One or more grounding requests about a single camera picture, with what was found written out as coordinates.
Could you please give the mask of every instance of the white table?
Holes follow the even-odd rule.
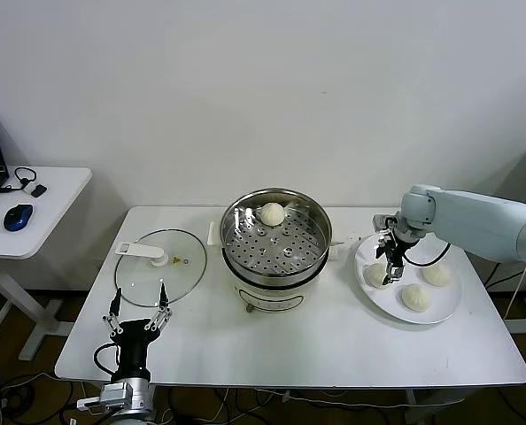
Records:
[[[327,208],[335,238],[345,236],[339,260],[329,262],[312,297],[286,313],[247,313],[235,294],[235,277],[216,247],[198,286],[171,305],[173,316],[149,347],[152,382],[165,385],[270,388],[454,388],[459,397],[476,388],[526,383],[526,365],[466,257],[452,247],[448,265],[461,275],[464,298],[455,315],[431,326],[407,324],[379,310],[353,277],[352,247],[372,233],[374,213],[396,208]],[[134,241],[160,228],[181,228],[206,240],[223,208],[131,209],[116,236]],[[92,353],[109,342],[102,324],[115,294],[117,262],[110,250],[55,367],[58,376],[106,381]],[[149,318],[153,309],[122,301],[120,320]],[[115,369],[113,353],[102,357]],[[437,391],[429,401],[450,398]],[[428,407],[407,413],[417,421]]]
[[[38,198],[22,190],[0,194],[0,259],[28,259],[35,255],[92,176],[88,168],[49,166],[30,168],[36,171],[37,181],[48,190]],[[19,182],[13,175],[14,169],[14,166],[9,167],[11,177],[6,184],[18,187]],[[21,172],[21,175],[27,176],[29,173]],[[3,226],[4,216],[17,204],[31,204],[34,212],[25,228],[17,232],[9,232]],[[36,322],[19,359],[31,360],[46,335],[68,336],[70,333],[73,323],[57,321],[54,318],[62,305],[61,300],[53,299],[46,309],[43,308],[1,267],[0,293],[7,298],[7,302],[0,310],[0,324],[12,304]]]

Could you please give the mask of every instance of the computer mouse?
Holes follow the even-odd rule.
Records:
[[[33,215],[33,206],[31,204],[15,205],[5,214],[4,228],[10,232],[16,232],[24,228]]]

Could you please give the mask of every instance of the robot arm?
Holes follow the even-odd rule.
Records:
[[[384,231],[378,256],[387,258],[386,282],[403,273],[405,252],[427,233],[496,262],[526,262],[526,204],[435,186],[413,186],[395,215],[376,215]]]

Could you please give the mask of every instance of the power cord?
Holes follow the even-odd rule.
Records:
[[[507,315],[509,314],[509,310],[511,310],[511,306],[513,305],[514,298],[517,296],[517,292],[519,292],[519,288],[521,288],[522,280],[525,278],[526,274],[526,264],[525,269],[522,271],[521,279],[519,279],[519,283],[517,283],[517,287],[514,289],[513,296],[511,297],[511,301],[509,301],[509,305],[507,306],[507,310],[505,311],[505,316],[503,316],[503,320],[507,318]]]
[[[281,396],[282,397],[282,394],[280,392],[276,392],[276,391],[262,390],[262,389],[256,389],[256,391],[268,392],[268,393],[276,394],[277,396]],[[312,400],[312,399],[308,399],[308,398],[300,398],[300,397],[293,397],[293,396],[290,396],[289,399],[300,400],[300,401],[311,401],[313,403],[323,403],[325,405],[332,405],[332,406],[377,407],[378,409],[395,409],[397,407],[440,407],[440,406],[451,406],[451,405],[457,405],[458,403],[461,403],[462,401],[464,401],[465,398],[459,398],[458,400],[449,401],[447,403],[419,404],[419,405],[409,405],[407,403],[402,403],[402,404],[399,404],[399,405],[390,405],[390,406],[370,405],[369,403],[357,403],[357,404],[351,405],[349,403],[342,403],[342,402],[339,402],[339,401]]]
[[[231,418],[231,414],[229,413],[228,403],[226,403],[226,398],[228,398],[228,394],[229,394],[229,388],[226,388],[226,394],[224,394],[224,397],[222,397],[220,395],[220,393],[218,392],[218,390],[215,389],[215,388],[213,389],[213,392],[216,395],[216,397],[218,398],[218,400],[221,402],[221,406],[220,406],[220,410],[218,410],[218,413],[215,414],[214,417],[211,420],[209,420],[209,421],[215,421],[218,418],[218,415],[221,412],[221,408],[225,407],[226,408],[226,422],[229,425],[229,420]]]
[[[505,404],[511,409],[511,411],[513,413],[515,413],[517,416],[519,416],[519,418],[521,418],[522,421],[524,421],[526,423],[526,417],[522,415],[521,412],[519,412],[517,409],[515,409],[513,407],[513,405],[509,402],[509,400],[507,399],[507,397],[505,396],[505,394],[503,394],[503,391],[501,390],[498,390],[498,393],[499,395],[501,396],[501,398],[503,398],[503,401],[505,401]]]
[[[491,270],[491,273],[489,276],[487,276],[487,279],[485,279],[485,282],[483,283],[484,286],[487,286],[487,284],[491,281],[491,278],[495,275],[495,272],[497,272],[497,269],[499,268],[499,265],[501,263],[497,263],[494,267],[493,267],[493,270]]]
[[[438,255],[438,257],[436,257],[435,259],[433,259],[432,261],[428,262],[428,263],[425,263],[425,264],[422,264],[422,263],[416,263],[414,261],[412,261],[411,259],[409,259],[406,254],[403,252],[403,258],[406,260],[407,263],[409,264],[412,264],[413,266],[417,266],[417,267],[428,267],[428,266],[432,266],[432,265],[435,265],[438,261],[440,261],[442,259],[442,257],[444,255],[446,255],[446,253],[448,252],[448,250],[450,249],[450,244],[447,243],[446,244],[446,247],[444,248],[444,250],[442,252],[440,252],[440,255]]]
[[[362,406],[362,407],[359,407],[359,408],[355,408],[355,407],[348,407],[348,406],[321,406],[320,404],[315,403],[314,402],[315,400],[309,400],[309,399],[306,399],[306,398],[302,398],[302,394],[298,390],[294,390],[293,392],[296,392],[299,396],[301,396],[301,398],[293,398],[293,397],[290,397],[290,398],[293,398],[293,399],[296,399],[296,400],[299,399],[300,401],[305,401],[310,406],[315,407],[317,409],[338,409],[338,410],[344,410],[346,412],[362,412],[362,411],[368,410],[368,409],[373,410],[374,412],[379,413],[383,417],[383,421],[385,422],[385,425],[390,425],[389,418],[383,412],[383,410],[381,410],[378,407]]]
[[[104,344],[104,345],[101,345],[99,347],[96,348],[96,350],[94,351],[94,364],[97,366],[98,369],[100,370],[103,370],[104,372],[106,372],[109,376],[113,375],[113,371],[108,369],[107,367],[105,367],[104,365],[102,365],[100,363],[100,360],[97,358],[97,355],[105,350],[106,348],[111,348],[111,347],[117,347],[118,345],[116,343],[107,343],[107,344]]]
[[[21,177],[18,173],[19,170],[28,171],[29,173],[33,174],[33,177],[30,179],[28,177]],[[30,182],[34,182],[36,180],[36,171],[27,166],[18,166],[17,168],[15,168],[15,171],[13,171],[13,173],[15,174],[15,178],[17,178],[17,180],[19,180],[19,183],[21,183],[21,187],[13,188],[11,184],[8,184],[7,186],[0,188],[0,193],[9,193],[13,192],[14,190],[23,190]]]
[[[523,272],[511,274],[510,276],[508,276],[506,278],[500,279],[500,280],[498,280],[498,281],[496,281],[494,283],[491,283],[491,284],[487,285],[485,288],[488,290],[489,288],[493,288],[494,286],[499,285],[500,283],[503,283],[503,282],[509,281],[511,279],[514,279],[515,277],[520,276],[521,274],[523,274]]]
[[[238,411],[240,411],[241,413],[247,414],[248,416],[251,416],[252,418],[258,419],[259,421],[265,423],[265,425],[271,425],[263,416],[259,416],[256,413],[242,409],[239,405],[238,395],[239,395],[239,389],[237,388],[235,402],[236,402],[236,408]]]

